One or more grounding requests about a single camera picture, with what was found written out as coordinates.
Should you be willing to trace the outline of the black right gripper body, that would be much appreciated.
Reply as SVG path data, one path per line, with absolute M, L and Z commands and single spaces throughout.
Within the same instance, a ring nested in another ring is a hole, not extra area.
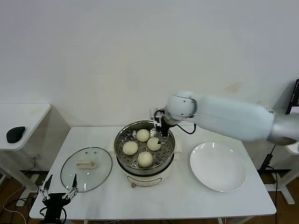
M 161 118 L 161 136 L 162 137 L 168 137 L 168 132 L 169 132 L 170 126 L 165 122 L 164 117 Z

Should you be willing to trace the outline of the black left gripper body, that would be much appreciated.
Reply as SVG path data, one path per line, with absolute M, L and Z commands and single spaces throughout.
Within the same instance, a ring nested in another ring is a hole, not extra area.
M 45 206 L 41 209 L 42 224 L 65 224 L 67 213 L 64 206 L 68 205 L 71 199 L 64 195 L 65 193 L 50 193 L 49 198 L 43 199 Z

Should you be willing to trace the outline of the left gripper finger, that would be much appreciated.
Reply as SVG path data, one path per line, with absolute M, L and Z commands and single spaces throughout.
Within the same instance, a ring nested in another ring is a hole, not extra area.
M 50 189 L 52 177 L 53 177 L 53 175 L 50 175 L 50 177 L 47 179 L 47 181 L 44 183 L 44 185 L 39 190 L 41 192 L 41 194 L 43 195 L 43 198 L 42 198 L 43 201 L 50 199 L 49 189 Z
M 65 200 L 72 200 L 78 193 L 77 174 L 74 175 L 72 185 L 68 188 L 68 192 L 62 197 Z

